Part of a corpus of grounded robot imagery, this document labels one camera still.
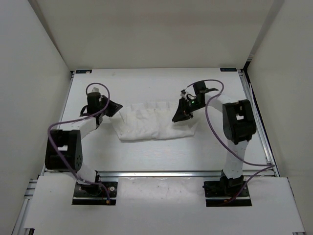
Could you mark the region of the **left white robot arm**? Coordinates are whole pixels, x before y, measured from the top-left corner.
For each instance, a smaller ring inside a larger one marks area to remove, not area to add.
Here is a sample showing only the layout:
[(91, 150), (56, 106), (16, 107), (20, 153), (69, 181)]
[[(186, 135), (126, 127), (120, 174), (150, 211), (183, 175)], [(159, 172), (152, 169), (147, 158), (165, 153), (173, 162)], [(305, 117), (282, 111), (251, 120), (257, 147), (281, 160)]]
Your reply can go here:
[(72, 130), (48, 130), (45, 167), (48, 170), (68, 172), (78, 182), (86, 184), (86, 191), (97, 196), (102, 192), (102, 183), (97, 179), (97, 171), (83, 164), (82, 139), (96, 130), (103, 117), (113, 117), (122, 105), (106, 98), (91, 101), (85, 105)]

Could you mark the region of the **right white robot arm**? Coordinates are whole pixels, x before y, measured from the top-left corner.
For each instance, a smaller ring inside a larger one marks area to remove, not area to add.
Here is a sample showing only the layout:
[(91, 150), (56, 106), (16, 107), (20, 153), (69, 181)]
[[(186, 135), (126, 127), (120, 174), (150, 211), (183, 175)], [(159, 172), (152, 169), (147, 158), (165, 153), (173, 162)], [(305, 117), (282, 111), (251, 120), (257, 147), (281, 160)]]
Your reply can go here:
[(207, 111), (209, 106), (222, 113), (223, 132), (227, 144), (223, 143), (213, 130), (208, 113), (206, 113), (206, 118), (212, 133), (227, 150), (226, 162), (220, 178), (220, 191), (230, 196), (244, 184), (243, 164), (246, 148), (256, 133), (253, 111), (247, 99), (236, 101), (221, 93), (204, 94), (193, 99), (182, 97), (172, 122), (189, 120), (193, 117), (194, 111), (201, 108)]

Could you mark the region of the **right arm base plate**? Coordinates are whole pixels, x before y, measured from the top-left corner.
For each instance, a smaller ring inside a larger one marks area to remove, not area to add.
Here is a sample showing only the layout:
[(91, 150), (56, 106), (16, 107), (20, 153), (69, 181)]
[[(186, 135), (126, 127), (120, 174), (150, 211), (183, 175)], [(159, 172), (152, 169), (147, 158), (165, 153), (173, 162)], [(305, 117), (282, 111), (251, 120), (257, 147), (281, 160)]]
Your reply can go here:
[(251, 207), (252, 202), (246, 181), (227, 188), (220, 181), (204, 181), (206, 207)]

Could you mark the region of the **white skirt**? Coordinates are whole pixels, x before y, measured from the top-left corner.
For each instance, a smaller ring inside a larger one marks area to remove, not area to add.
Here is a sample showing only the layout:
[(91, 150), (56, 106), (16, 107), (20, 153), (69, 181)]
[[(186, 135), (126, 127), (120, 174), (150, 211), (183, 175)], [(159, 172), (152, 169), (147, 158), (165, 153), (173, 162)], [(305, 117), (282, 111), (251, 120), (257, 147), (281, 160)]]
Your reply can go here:
[(198, 118), (172, 122), (178, 104), (146, 102), (123, 107), (110, 121), (121, 141), (169, 140), (193, 136)]

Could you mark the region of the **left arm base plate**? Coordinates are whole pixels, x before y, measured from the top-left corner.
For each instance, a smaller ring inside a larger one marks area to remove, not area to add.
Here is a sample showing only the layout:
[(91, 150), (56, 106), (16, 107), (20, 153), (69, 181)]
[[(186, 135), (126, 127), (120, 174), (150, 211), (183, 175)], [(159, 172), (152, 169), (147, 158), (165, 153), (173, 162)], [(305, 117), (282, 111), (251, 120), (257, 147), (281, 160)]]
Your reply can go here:
[(97, 206), (115, 206), (118, 182), (102, 182), (109, 192), (110, 200), (107, 200), (107, 194), (104, 189), (96, 185), (75, 184), (72, 204), (73, 205), (97, 205)]

